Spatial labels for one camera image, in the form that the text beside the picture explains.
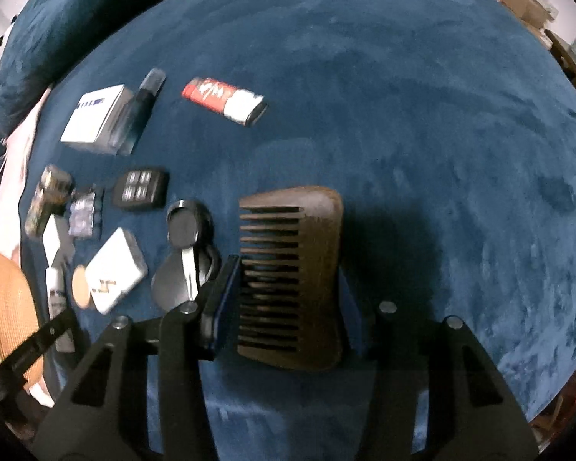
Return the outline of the white small tube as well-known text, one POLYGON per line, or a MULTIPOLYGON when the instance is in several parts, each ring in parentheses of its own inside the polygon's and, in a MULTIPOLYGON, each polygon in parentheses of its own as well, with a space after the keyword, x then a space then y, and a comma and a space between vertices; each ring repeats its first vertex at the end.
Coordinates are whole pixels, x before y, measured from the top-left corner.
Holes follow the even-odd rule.
MULTIPOLYGON (((58 317, 68 308, 64 285, 63 271, 60 267, 48 267, 45 271, 45 285, 48 293, 48 315, 50 318, 58 317)), ((73 341, 73 332, 66 330, 56 340, 56 350, 63 354, 76 352, 73 341)))

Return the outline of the white square box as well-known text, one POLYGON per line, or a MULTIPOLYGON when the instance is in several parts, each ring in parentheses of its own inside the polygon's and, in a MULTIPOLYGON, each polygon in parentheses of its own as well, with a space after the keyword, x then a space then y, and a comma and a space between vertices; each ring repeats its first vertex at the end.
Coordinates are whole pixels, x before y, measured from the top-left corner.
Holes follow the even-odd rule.
POLYGON ((148 272, 134 234, 118 227, 85 269, 85 280, 96 310, 107 315, 148 272))

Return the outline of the black folding knife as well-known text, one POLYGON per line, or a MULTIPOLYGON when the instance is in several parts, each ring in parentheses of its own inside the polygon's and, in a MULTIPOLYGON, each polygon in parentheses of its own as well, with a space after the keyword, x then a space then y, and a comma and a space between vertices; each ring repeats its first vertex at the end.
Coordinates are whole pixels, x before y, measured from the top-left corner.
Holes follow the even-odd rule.
POLYGON ((195 301, 221 265, 213 244, 211 213, 203 202, 175 202, 167 211, 166 223, 171 251, 152 277, 152 299, 164 312, 195 301))

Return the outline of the white charger plug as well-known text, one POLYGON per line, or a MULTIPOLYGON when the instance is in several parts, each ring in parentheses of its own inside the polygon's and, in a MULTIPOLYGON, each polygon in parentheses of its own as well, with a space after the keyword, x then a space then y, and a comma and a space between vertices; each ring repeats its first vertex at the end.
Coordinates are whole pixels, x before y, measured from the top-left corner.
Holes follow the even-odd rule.
POLYGON ((68 231, 68 220, 65 217, 51 214, 42 234, 42 245, 46 261, 50 267, 60 263, 71 263, 76 248, 68 231))

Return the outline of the amber supplement bottle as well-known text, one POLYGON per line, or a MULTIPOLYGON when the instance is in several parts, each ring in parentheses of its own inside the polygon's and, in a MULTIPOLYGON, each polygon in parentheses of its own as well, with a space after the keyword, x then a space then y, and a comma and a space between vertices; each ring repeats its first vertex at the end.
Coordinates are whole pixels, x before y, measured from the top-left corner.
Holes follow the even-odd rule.
POLYGON ((53 164, 44 168, 26 214, 27 237, 41 238, 50 216, 63 213, 73 188, 74 180, 70 173, 53 164))

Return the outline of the brown wooden comb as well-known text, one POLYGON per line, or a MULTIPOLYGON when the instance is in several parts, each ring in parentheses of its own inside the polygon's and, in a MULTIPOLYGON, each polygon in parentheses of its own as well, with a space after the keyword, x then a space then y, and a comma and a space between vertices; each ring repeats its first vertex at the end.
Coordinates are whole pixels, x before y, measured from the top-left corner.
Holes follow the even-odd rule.
POLYGON ((297 186, 243 197, 238 353, 287 370, 327 370, 339 360, 342 322, 339 192, 297 186))

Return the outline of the red white tube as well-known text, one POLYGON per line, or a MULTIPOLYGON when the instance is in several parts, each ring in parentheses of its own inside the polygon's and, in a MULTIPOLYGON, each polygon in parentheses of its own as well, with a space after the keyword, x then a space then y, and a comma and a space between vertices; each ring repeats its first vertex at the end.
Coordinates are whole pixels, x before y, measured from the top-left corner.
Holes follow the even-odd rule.
POLYGON ((241 126, 252 126, 268 107, 263 96, 210 77, 192 78, 182 97, 241 126))

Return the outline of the orange plastic basket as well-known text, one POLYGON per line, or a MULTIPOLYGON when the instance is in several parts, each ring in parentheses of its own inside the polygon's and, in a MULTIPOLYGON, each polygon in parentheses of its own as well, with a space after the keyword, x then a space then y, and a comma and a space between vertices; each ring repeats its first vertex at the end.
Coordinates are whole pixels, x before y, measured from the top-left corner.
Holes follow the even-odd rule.
POLYGON ((0 253, 0 363, 38 330, 28 280, 14 261, 0 253))

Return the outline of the round wooden disc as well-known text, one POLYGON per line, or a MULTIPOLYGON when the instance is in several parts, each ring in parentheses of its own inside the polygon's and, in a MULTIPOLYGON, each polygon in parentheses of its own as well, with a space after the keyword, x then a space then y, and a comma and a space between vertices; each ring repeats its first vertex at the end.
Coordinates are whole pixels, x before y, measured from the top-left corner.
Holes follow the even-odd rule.
POLYGON ((71 276, 71 291, 73 301, 81 309, 89 309, 92 306, 91 290, 86 280, 86 267, 77 265, 71 276))

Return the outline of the blue battery pack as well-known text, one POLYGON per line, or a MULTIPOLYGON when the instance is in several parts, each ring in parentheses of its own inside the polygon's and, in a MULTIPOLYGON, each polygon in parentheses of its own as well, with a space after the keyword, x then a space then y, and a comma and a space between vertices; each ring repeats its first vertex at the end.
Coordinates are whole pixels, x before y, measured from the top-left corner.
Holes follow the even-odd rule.
POLYGON ((76 189, 68 205, 68 234, 76 239, 99 238, 102 232, 104 190, 101 187, 76 189))

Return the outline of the black car key fob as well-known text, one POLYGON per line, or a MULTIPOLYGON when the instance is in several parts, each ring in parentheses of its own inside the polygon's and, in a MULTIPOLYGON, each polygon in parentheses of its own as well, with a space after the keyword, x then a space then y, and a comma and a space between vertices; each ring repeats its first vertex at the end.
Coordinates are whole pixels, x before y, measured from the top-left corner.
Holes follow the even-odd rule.
POLYGON ((127 211, 163 208, 169 173, 159 167, 136 167, 120 175, 112 191, 112 204, 127 211))

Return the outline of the white blue medicine box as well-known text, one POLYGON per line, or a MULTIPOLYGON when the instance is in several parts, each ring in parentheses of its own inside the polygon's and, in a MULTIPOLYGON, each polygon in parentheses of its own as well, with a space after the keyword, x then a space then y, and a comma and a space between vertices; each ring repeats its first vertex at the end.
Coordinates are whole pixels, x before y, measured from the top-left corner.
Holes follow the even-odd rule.
POLYGON ((76 104, 60 142, 78 150, 115 154, 110 143, 112 131, 124 106, 133 97, 133 92, 125 85, 84 94, 76 104))

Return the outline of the dark clear spray bottle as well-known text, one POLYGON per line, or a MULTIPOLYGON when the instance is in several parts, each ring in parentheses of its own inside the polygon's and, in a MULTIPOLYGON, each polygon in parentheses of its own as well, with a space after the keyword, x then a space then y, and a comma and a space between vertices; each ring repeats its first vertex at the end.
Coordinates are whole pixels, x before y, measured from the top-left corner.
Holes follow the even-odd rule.
POLYGON ((109 138, 109 148, 115 154, 130 155, 133 152, 152 114, 165 79, 163 70, 152 68, 134 97, 121 110, 109 138))

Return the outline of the blue plush blanket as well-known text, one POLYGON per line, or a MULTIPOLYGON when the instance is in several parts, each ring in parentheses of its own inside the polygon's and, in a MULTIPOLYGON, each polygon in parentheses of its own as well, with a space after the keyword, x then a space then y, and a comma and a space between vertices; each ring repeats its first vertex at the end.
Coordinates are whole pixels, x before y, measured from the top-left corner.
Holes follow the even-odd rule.
MULTIPOLYGON (((112 184, 159 164, 237 250, 238 201, 297 185, 344 203, 340 265, 388 298, 462 317, 527 416, 576 370, 576 90, 494 0, 30 0, 0 64, 0 132, 46 97, 29 165, 112 184), (166 80, 130 160, 73 150, 80 97, 166 80), (213 78, 265 98, 241 126, 182 97, 213 78)), ((228 345, 200 367, 224 460, 349 460, 371 373, 275 370, 228 345)))

